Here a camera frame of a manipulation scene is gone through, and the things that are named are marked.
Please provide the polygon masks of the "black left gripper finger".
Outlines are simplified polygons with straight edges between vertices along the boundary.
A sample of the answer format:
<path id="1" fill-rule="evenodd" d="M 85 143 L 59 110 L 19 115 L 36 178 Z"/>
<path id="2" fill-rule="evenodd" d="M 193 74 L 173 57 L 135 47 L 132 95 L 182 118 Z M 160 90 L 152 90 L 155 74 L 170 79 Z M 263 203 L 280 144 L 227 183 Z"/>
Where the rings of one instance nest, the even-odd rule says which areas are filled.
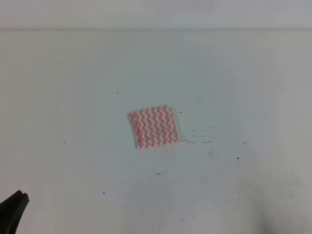
<path id="1" fill-rule="evenodd" d="M 29 196 L 18 190 L 0 203 L 0 234 L 15 234 L 29 203 Z"/>

